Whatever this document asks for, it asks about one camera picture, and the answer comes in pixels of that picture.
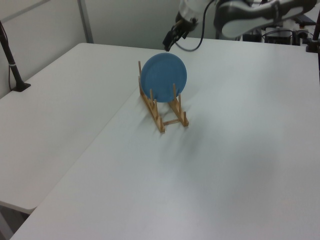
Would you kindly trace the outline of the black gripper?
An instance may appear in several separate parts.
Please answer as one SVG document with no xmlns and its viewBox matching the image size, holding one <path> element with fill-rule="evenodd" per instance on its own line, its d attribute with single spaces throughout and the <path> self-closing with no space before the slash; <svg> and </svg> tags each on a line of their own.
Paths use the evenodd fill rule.
<svg viewBox="0 0 320 240">
<path fill-rule="evenodd" d="M 196 18 L 190 20 L 184 19 L 181 15 L 175 17 L 174 30 L 171 29 L 166 34 L 162 44 L 165 46 L 165 51 L 169 52 L 171 47 L 181 38 L 180 34 L 192 32 L 198 25 Z"/>
</svg>

